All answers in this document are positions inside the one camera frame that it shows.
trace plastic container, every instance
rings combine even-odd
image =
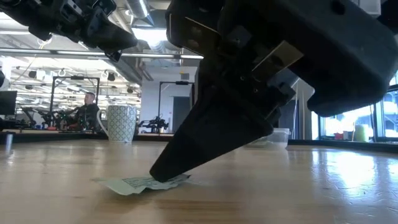
[[[256,147],[264,149],[285,149],[287,147],[287,140],[289,139],[289,128],[275,128],[274,132],[268,136],[259,138],[247,147]]]

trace crumpled paper money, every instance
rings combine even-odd
[[[126,179],[95,178],[93,181],[110,188],[120,195],[131,195],[139,194],[146,188],[152,190],[167,190],[178,186],[188,178],[189,175],[181,174],[164,183],[156,181],[153,177],[132,177]]]

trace table surface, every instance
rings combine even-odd
[[[15,144],[0,152],[1,223],[398,223],[393,154],[241,148],[191,170],[189,183],[130,196],[90,180],[147,175],[164,146]]]
[[[59,134],[59,131],[49,131],[49,130],[33,130],[33,129],[23,129],[20,133],[19,129],[4,129],[3,132],[14,132],[16,134]]]

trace black robotic arm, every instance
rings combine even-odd
[[[378,21],[350,0],[173,0],[169,41],[204,56],[199,99],[151,175],[166,181],[271,134],[298,77],[320,116],[381,100],[398,70],[395,10]]]
[[[108,20],[115,9],[113,0],[0,0],[0,10],[36,37],[49,40],[52,34],[62,35],[98,47],[118,61],[121,51],[136,46],[137,39]]]

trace man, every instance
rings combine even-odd
[[[98,130],[98,121],[96,119],[97,112],[100,108],[94,103],[95,94],[88,92],[85,95],[85,104],[77,110],[76,115],[73,119],[74,124],[69,125],[69,127],[80,126],[80,129],[94,129]]]

